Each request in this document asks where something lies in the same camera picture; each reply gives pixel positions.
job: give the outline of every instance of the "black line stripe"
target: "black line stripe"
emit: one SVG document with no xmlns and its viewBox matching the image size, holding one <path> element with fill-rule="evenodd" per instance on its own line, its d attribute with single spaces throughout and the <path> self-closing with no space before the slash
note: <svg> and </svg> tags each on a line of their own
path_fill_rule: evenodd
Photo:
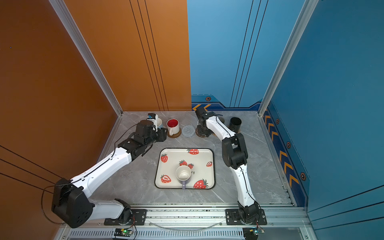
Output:
<svg viewBox="0 0 384 240">
<path fill-rule="evenodd" d="M 163 83 L 163 76 L 161 75 L 161 69 L 160 69 L 160 63 L 159 63 L 159 58 L 157 56 L 157 51 L 156 51 L 156 44 L 155 44 L 155 39 L 153 37 L 153 32 L 152 32 L 152 27 L 151 27 L 151 21 L 149 19 L 149 13 L 148 13 L 148 8 L 147 8 L 147 1 L 144 0 L 145 2 L 145 8 L 147 9 L 147 16 L 148 16 L 148 21 L 149 21 L 149 27 L 151 29 L 151 34 L 152 34 L 152 40 L 153 40 L 153 46 L 155 47 L 155 54 L 156 54 L 156 59 L 157 59 L 157 65 L 159 66 L 159 72 L 160 72 L 160 79 L 161 79 L 161 84 L 163 85 L 163 91 L 164 91 L 164 97 L 166 99 L 166 105 L 167 105 L 167 110 L 169 111 L 168 108 L 168 101 L 167 101 L 167 95 L 166 95 L 166 90 L 164 88 L 164 83 Z"/>
<path fill-rule="evenodd" d="M 248 17 L 247 27 L 246 27 L 246 29 L 245 29 L 244 40 L 243 40 L 243 46 L 241 47 L 240 59 L 239 59 L 239 64 L 237 65 L 237 71 L 236 71 L 235 83 L 233 84 L 233 90 L 232 90 L 231 102 L 229 103 L 229 107 L 231 107 L 231 104 L 232 104 L 232 98 L 233 98 L 233 93 L 234 93 L 234 91 L 235 91 L 236 78 L 237 78 L 237 74 L 238 74 L 238 72 L 239 72 L 240 61 L 241 61 L 241 55 L 243 54 L 243 48 L 244 48 L 244 43 L 245 43 L 245 36 L 247 35 L 249 19 L 250 19 L 250 17 L 251 17 L 251 12 L 252 12 L 252 6 L 253 6 L 253 0 L 252 0 L 252 4 L 251 4 L 251 10 L 249 11 L 249 17 Z"/>
<path fill-rule="evenodd" d="M 244 80 L 243 90 L 241 91 L 241 96 L 240 96 L 239 104 L 238 104 L 237 106 L 240 106 L 240 101 L 241 101 L 241 98 L 242 98 L 242 96 L 243 96 L 245 83 L 247 82 L 247 77 L 248 77 L 249 69 L 251 68 L 251 63 L 252 63 L 252 59 L 253 59 L 253 54 L 255 53 L 255 48 L 256 48 L 257 40 L 259 39 L 260 29 L 262 28 L 262 24 L 263 24 L 263 20 L 264 20 L 264 15 L 265 15 L 266 7 L 268 6 L 268 1 L 269 1 L 269 0 L 267 0 L 266 5 L 265 5 L 265 9 L 264 9 L 264 14 L 263 14 L 262 22 L 260 23 L 259 33 L 257 34 L 255 47 L 253 48 L 253 53 L 252 53 L 251 61 L 250 61 L 250 63 L 249 63 L 249 67 L 248 67 L 247 75 L 246 75 L 245 80 Z"/>
<path fill-rule="evenodd" d="M 351 209 L 351 210 L 348 210 L 348 211 L 345 211 L 345 212 L 341 212 L 341 213 L 338 213 L 338 214 L 333 214 L 333 215 L 329 215 L 329 216 L 326 216 L 326 217 L 318 218 L 318 219 L 315 219 L 315 220 L 311 220 L 311 222 L 317 221 L 317 220 L 320 220 L 320 219 L 324 219 L 324 218 L 327 218 L 327 217 L 333 217 L 333 216 L 336 216 L 336 215 L 339 215 L 339 214 L 344 214 L 344 213 L 347 213 L 347 212 L 363 209 L 363 208 L 366 208 L 366 207 L 375 206 L 377 204 L 382 204 L 382 203 L 384 203 L 384 201 L 383 202 L 378 202 L 378 203 L 375 203 L 375 204 L 371 204 L 371 205 L 367 205 L 367 206 L 364 206 L 364 207 L 358 207 L 356 209 Z"/>
<path fill-rule="evenodd" d="M 51 181 L 49 181 L 49 180 L 47 180 L 47 179 L 45 179 L 45 178 L 43 178 L 43 177 L 40 177 L 40 176 L 38 176 L 38 175 L 36 175 L 36 174 L 30 172 L 30 171 L 27 171 L 27 170 L 25 170 L 25 169 L 23 169 L 23 168 L 21 168 L 21 167 L 18 167 L 18 166 L 14 165 L 14 164 L 12 164 L 12 163 L 10 163 L 10 162 L 7 162 L 6 160 L 3 160 L 3 159 L 1 159 L 1 158 L 0 158 L 0 160 L 3 161 L 3 162 L 8 163 L 8 164 L 10 164 L 10 165 L 12 165 L 12 166 L 14 166 L 14 167 L 17 167 L 18 169 L 21 169 L 21 170 L 23 170 L 23 171 L 25 171 L 25 172 L 27 172 L 27 173 L 30 173 L 30 174 L 32 174 L 32 175 L 34 175 L 34 176 L 36 176 L 36 177 L 39 177 L 39 178 L 41 178 L 41 179 L 44 179 L 44 180 L 46 180 L 47 182 L 50 182 L 50 183 L 55 184 L 54 182 L 51 182 Z"/>
<path fill-rule="evenodd" d="M 314 230 L 316 231 L 316 230 L 321 230 L 321 229 L 326 229 L 326 228 L 331 228 L 331 227 L 339 227 L 339 226 L 344 226 L 344 225 L 349 225 L 349 224 L 354 224 L 354 223 L 359 223 L 359 222 L 368 222 L 368 221 L 377 220 L 377 219 L 382 219 L 382 218 L 384 218 L 384 217 L 376 217 L 376 218 L 371 218 L 371 219 L 362 220 L 362 221 L 357 221 L 357 222 L 350 222 L 350 223 L 339 224 L 339 225 L 330 226 L 330 227 L 318 228 L 318 229 L 314 229 Z"/>
<path fill-rule="evenodd" d="M 249 45 L 248 45 L 248 50 L 247 50 L 247 55 L 245 56 L 245 62 L 244 62 L 244 66 L 243 66 L 243 71 L 241 73 L 241 77 L 240 77 L 240 83 L 239 83 L 239 87 L 237 88 L 237 94 L 236 94 L 236 99 L 235 99 L 235 103 L 233 106 L 236 105 L 236 101 L 237 101 L 237 96 L 239 94 L 239 89 L 240 89 L 240 85 L 241 85 L 241 79 L 243 78 L 243 73 L 244 73 L 244 68 L 245 68 L 245 65 L 247 63 L 247 58 L 248 58 L 248 52 L 249 52 L 249 47 L 251 46 L 251 42 L 252 42 L 252 37 L 253 37 L 253 31 L 255 30 L 255 26 L 256 26 L 256 20 L 257 20 L 257 16 L 259 15 L 259 10 L 260 10 L 260 4 L 262 3 L 262 1 L 260 0 L 260 3 L 259 3 L 259 8 L 257 9 L 257 13 L 256 13 L 256 18 L 255 18 L 255 23 L 253 24 L 253 29 L 252 29 L 252 34 L 251 34 L 251 40 L 249 41 Z"/>
<path fill-rule="evenodd" d="M 22 158 L 22 159 L 24 159 L 24 160 L 27 160 L 28 162 L 30 162 L 30 163 L 32 163 L 32 164 L 34 164 L 34 165 L 38 166 L 38 167 L 40 167 L 40 168 L 42 168 L 42 169 L 44 169 L 44 170 L 46 170 L 46 171 L 48 171 L 48 172 L 52 173 L 53 175 L 55 175 L 55 176 L 58 176 L 59 178 L 62 178 L 62 177 L 60 177 L 59 175 L 57 175 L 57 174 L 54 174 L 53 172 L 49 171 L 48 169 L 46 169 L 46 168 L 43 168 L 42 166 L 40 166 L 40 165 L 38 165 L 38 164 L 36 164 L 36 163 L 32 162 L 31 160 L 28 160 L 28 159 L 26 159 L 25 157 L 23 157 L 23 156 L 20 156 L 19 154 L 15 153 L 15 152 L 13 152 L 13 151 L 11 151 L 11 150 L 9 150 L 8 148 L 6 148 L 6 147 L 3 147 L 3 146 L 1 146 L 1 145 L 0 145 L 0 147 L 2 147 L 2 148 L 4 148 L 5 150 L 7 150 L 7 151 L 9 151 L 9 152 L 11 152 L 11 153 L 13 153 L 13 154 L 15 154 L 16 156 L 19 156 L 19 157 L 21 157 L 21 158 Z"/>
<path fill-rule="evenodd" d="M 143 28 L 144 28 L 145 38 L 147 39 L 147 44 L 148 44 L 148 49 L 149 49 L 149 55 L 151 56 L 151 60 L 152 60 L 153 71 L 155 72 L 155 77 L 156 77 L 157 87 L 158 87 L 158 89 L 159 89 L 159 94 L 160 94 L 161 104 L 163 105 L 163 110 L 165 110 L 165 108 L 164 108 L 164 103 L 163 103 L 163 97 L 161 96 L 161 91 L 160 91 L 160 84 L 159 84 L 159 81 L 158 81 L 158 79 L 157 79 L 157 74 L 156 74 L 155 64 L 153 63 L 153 57 L 152 57 L 152 53 L 151 53 L 151 47 L 149 46 L 149 41 L 148 41 L 147 31 L 145 30 L 145 25 L 144 25 L 143 15 L 141 14 L 141 9 L 140 9 L 139 0 L 137 0 L 137 5 L 139 6 L 139 11 L 140 11 L 140 16 L 141 16 L 141 21 L 142 21 L 142 23 L 143 23 Z"/>
<path fill-rule="evenodd" d="M 147 67 L 148 67 L 149 76 L 150 76 L 150 78 L 151 78 L 151 82 L 152 82 L 152 86 L 153 86 L 153 91 L 155 92 L 155 97 L 156 97 L 156 101 L 157 101 L 157 106 L 159 107 L 159 111 L 161 111 L 161 110 L 160 110 L 160 105 L 159 105 L 159 100 L 157 99 L 157 95 L 156 95 L 155 85 L 153 85 L 153 80 L 152 80 L 151 71 L 149 70 L 149 65 L 148 65 L 147 57 L 146 57 L 146 55 L 145 55 L 145 52 L 144 52 L 144 46 L 143 46 L 143 42 L 141 41 L 140 32 L 139 32 L 139 27 L 137 26 L 137 22 L 136 22 L 135 13 L 133 12 L 133 7 L 132 7 L 132 2 L 131 2 L 131 0 L 129 0 L 129 3 L 130 3 L 130 5 L 131 5 L 131 9 L 132 9 L 133 18 L 135 19 L 135 23 L 136 23 L 137 32 L 138 32 L 138 34 L 139 34 L 139 38 L 140 38 L 140 42 L 141 42 L 141 47 L 143 48 L 143 53 L 144 53 L 144 57 L 145 57 L 145 62 L 147 63 Z"/>
<path fill-rule="evenodd" d="M 327 207 L 327 206 L 329 206 L 329 205 L 332 205 L 332 204 L 335 204 L 335 203 L 338 203 L 338 202 L 341 202 L 341 201 L 347 200 L 347 199 L 349 199 L 349 198 L 352 198 L 352 197 L 356 197 L 356 196 L 358 196 L 358 195 L 364 194 L 364 193 L 366 193 L 366 192 L 370 192 L 370 191 L 372 191 L 372 190 L 375 190 L 375 189 L 378 189 L 378 188 L 381 188 L 381 187 L 384 187 L 384 185 L 381 185 L 381 186 L 378 186 L 378 187 L 375 187 L 375 188 L 369 189 L 369 190 L 367 190 L 367 191 L 361 192 L 361 193 L 359 193 L 359 194 L 356 194 L 356 195 L 353 195 L 353 196 L 350 196 L 350 197 L 347 197 L 347 198 L 344 198 L 344 199 L 338 200 L 338 201 L 336 201 L 336 202 L 333 202 L 333 203 L 327 204 L 327 205 L 325 205 L 325 206 L 322 206 L 322 207 L 318 207 L 318 208 L 316 208 L 316 209 L 313 209 L 313 210 L 311 210 L 311 211 L 308 211 L 308 212 L 313 212 L 313 211 L 316 211 L 316 210 L 318 210 L 318 209 L 321 209 L 321 208 L 323 208 L 323 207 Z"/>
<path fill-rule="evenodd" d="M 42 188 L 39 188 L 39 187 L 37 187 L 37 186 L 35 186 L 35 185 L 29 184 L 29 183 L 27 183 L 27 182 L 21 181 L 21 180 L 19 180 L 19 179 L 16 179 L 16 178 L 14 178 L 14 177 L 8 176 L 8 175 L 6 175 L 6 174 L 4 174 L 4 173 L 1 173 L 1 172 L 0 172 L 0 174 L 1 174 L 1 175 L 4 175 L 4 176 L 6 176 L 6 177 L 12 178 L 12 179 L 14 179 L 14 180 L 16 180 L 16 181 L 19 181 L 19 182 L 25 183 L 25 184 L 27 184 L 27 185 L 29 185 L 29 186 L 32 186 L 32 187 L 35 187 L 35 188 L 38 188 L 38 189 L 44 190 L 44 189 L 42 189 Z"/>
</svg>

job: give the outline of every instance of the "aluminum frame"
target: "aluminum frame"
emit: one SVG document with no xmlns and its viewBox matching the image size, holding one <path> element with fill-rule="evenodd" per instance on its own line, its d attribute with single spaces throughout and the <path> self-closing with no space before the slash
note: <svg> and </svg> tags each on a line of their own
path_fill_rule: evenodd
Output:
<svg viewBox="0 0 384 240">
<path fill-rule="evenodd" d="M 93 76 L 95 77 L 97 83 L 99 83 L 100 88 L 107 97 L 109 103 L 111 104 L 113 110 L 118 116 L 121 116 L 123 110 L 116 99 L 115 94 L 113 93 L 111 87 L 109 86 L 107 79 L 105 78 L 100 66 L 98 65 L 96 59 L 94 58 L 91 50 L 89 49 L 83 35 L 81 34 L 79 28 L 77 27 L 71 13 L 69 12 L 67 6 L 65 5 L 64 0 L 49 0 L 53 9 L 55 10 L 57 16 L 61 20 L 65 29 L 67 30 L 69 36 L 71 37 L 73 43 L 76 45 L 84 61 L 91 70 Z"/>
<path fill-rule="evenodd" d="M 275 73 L 273 74 L 271 82 L 269 83 L 268 88 L 265 92 L 263 101 L 260 104 L 260 107 L 258 110 L 259 116 L 264 115 L 264 112 L 269 102 L 271 101 L 277 86 L 279 85 L 279 82 L 284 74 L 284 71 L 287 68 L 289 61 L 291 60 L 293 52 L 295 51 L 297 44 L 299 43 L 300 38 L 303 35 L 305 28 L 307 27 L 307 24 L 313 14 L 314 9 L 316 8 L 318 1 L 319 0 L 306 0 L 304 2 L 303 7 L 301 8 L 299 17 L 296 20 L 296 23 L 293 27 L 291 35 L 285 46 L 283 54 L 281 55 L 280 61 L 277 64 Z"/>
<path fill-rule="evenodd" d="M 209 207 L 204 204 L 200 204 L 201 206 L 197 207 L 196 205 L 194 205 L 194 207 L 190 207 L 189 205 L 184 205 L 185 207 L 147 207 L 146 205 L 132 205 L 132 209 L 147 209 L 146 223 L 144 226 L 137 226 L 138 231 L 173 231 L 167 228 L 177 228 L 177 232 L 180 233 L 177 239 L 182 239 L 183 237 L 191 236 L 191 232 L 196 230 L 214 230 L 225 232 L 232 231 L 233 229 L 242 229 L 243 227 L 256 227 L 255 225 L 227 225 L 225 209 L 233 207 L 234 205 L 222 204 L 219 207 Z M 266 218 L 268 220 L 268 224 L 262 226 L 263 229 L 266 229 L 266 231 L 268 228 L 300 228 L 303 239 L 316 240 L 316 235 L 314 234 L 312 225 L 304 208 L 268 206 L 262 206 L 262 208 L 264 209 Z M 75 230 L 102 231 L 111 230 L 114 228 L 121 228 L 120 225 L 104 226 L 103 222 L 104 220 L 92 220 L 86 222 Z M 67 238 L 71 231 L 72 229 L 67 225 L 61 226 L 61 228 L 58 230 L 55 240 Z M 105 236 L 93 236 L 93 238 L 105 238 Z"/>
<path fill-rule="evenodd" d="M 263 118 L 261 116 L 258 116 L 258 121 L 259 121 L 260 125 L 262 126 L 263 133 L 264 133 L 264 136 L 265 136 L 265 139 L 266 139 L 269 151 L 271 152 L 273 161 L 274 161 L 275 166 L 276 166 L 277 173 L 279 174 L 280 180 L 283 183 L 283 188 L 285 190 L 287 190 L 287 192 L 289 194 L 289 197 L 292 200 L 293 206 L 297 206 L 295 197 L 293 196 L 293 192 L 292 192 L 292 190 L 291 190 L 291 188 L 289 186 L 288 180 L 285 177 L 284 170 L 283 170 L 283 168 L 281 167 L 281 164 L 280 164 L 279 156 L 277 156 L 277 153 L 275 151 L 275 147 L 273 146 L 272 139 L 269 136 L 269 133 L 267 131 L 266 125 L 264 124 Z"/>
</svg>

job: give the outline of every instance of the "gray marble countertop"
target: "gray marble countertop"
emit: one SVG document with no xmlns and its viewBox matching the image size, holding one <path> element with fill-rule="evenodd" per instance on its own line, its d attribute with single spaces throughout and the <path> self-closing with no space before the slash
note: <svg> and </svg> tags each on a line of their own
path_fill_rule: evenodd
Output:
<svg viewBox="0 0 384 240">
<path fill-rule="evenodd" d="M 146 119 L 148 112 L 124 112 L 122 121 L 114 136 L 115 142 L 129 127 Z M 197 126 L 198 120 L 193 111 L 155 112 L 166 121 L 176 118 L 180 127 Z M 231 117 L 242 120 L 241 133 L 248 150 L 248 176 L 252 192 L 260 204 L 291 204 L 287 191 L 273 162 L 263 130 L 254 111 L 216 111 L 222 114 L 228 125 Z M 135 127 L 130 129 L 120 141 L 127 138 Z M 216 185 L 210 190 L 198 189 L 159 189 L 154 185 L 159 153 L 167 147 L 209 148 L 215 154 Z M 215 137 L 201 138 L 197 135 L 167 138 L 157 142 L 144 157 L 138 157 L 106 180 L 91 196 L 92 199 L 113 200 L 120 198 L 130 204 L 170 204 L 170 203 L 225 203 L 237 204 L 237 189 L 230 169 L 222 159 L 221 141 Z"/>
</svg>

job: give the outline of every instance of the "white tray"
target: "white tray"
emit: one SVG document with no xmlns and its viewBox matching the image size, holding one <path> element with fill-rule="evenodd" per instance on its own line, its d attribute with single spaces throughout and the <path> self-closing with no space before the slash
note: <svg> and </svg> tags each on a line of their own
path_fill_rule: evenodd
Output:
<svg viewBox="0 0 384 240">
<path fill-rule="evenodd" d="M 211 189 L 215 186 L 214 153 L 207 148 L 163 149 L 160 153 L 159 163 L 157 165 L 155 186 L 164 189 L 181 189 L 182 184 L 176 177 L 176 169 L 180 166 L 180 162 L 182 161 L 186 162 L 190 168 L 192 167 L 192 175 L 185 185 L 187 189 L 197 189 L 197 185 L 203 186 L 203 189 Z"/>
</svg>

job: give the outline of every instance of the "gray coaster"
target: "gray coaster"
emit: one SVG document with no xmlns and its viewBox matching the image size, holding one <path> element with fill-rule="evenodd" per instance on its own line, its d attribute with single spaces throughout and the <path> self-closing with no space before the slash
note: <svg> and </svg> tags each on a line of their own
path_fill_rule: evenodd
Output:
<svg viewBox="0 0 384 240">
<path fill-rule="evenodd" d="M 184 137 L 192 137 L 193 135 L 195 135 L 195 128 L 191 125 L 185 126 L 181 130 L 181 134 Z"/>
</svg>

